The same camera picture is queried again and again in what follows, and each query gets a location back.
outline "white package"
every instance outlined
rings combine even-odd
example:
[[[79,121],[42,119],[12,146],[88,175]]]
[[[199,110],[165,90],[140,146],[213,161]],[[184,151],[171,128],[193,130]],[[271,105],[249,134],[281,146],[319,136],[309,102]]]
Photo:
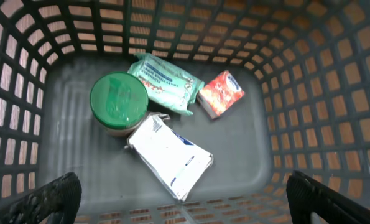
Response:
[[[213,155],[172,131],[150,115],[128,138],[165,188],[176,199],[185,201],[204,171],[212,165]]]

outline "jar lid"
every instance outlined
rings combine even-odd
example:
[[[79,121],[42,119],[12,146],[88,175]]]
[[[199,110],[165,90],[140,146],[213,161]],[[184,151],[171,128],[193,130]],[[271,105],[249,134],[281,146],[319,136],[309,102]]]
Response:
[[[93,85],[90,96],[95,118],[107,128],[123,130],[145,115],[149,98],[145,86],[125,72],[113,72]]]

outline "green lid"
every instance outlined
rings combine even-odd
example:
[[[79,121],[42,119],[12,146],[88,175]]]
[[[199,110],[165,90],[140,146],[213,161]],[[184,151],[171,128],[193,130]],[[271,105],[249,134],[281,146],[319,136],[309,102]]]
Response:
[[[93,85],[90,97],[95,118],[111,129],[123,130],[145,115],[149,99],[145,86],[125,72],[113,72]]]

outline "wet wipes package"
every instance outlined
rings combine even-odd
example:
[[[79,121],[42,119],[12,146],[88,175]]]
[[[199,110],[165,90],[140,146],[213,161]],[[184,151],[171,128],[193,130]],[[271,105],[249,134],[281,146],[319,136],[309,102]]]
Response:
[[[135,56],[139,61],[131,65],[128,73],[140,79],[149,99],[182,115],[192,115],[187,106],[195,102],[204,82],[152,54]]]
[[[161,114],[150,115],[128,138],[165,188],[185,201],[204,171],[212,165],[213,155],[181,137],[164,124]]]

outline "barcode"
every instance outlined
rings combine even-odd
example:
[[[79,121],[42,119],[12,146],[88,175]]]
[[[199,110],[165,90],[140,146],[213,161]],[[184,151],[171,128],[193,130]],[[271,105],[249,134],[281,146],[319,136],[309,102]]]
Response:
[[[162,125],[158,123],[155,119],[153,119],[153,131],[157,132],[161,127]]]

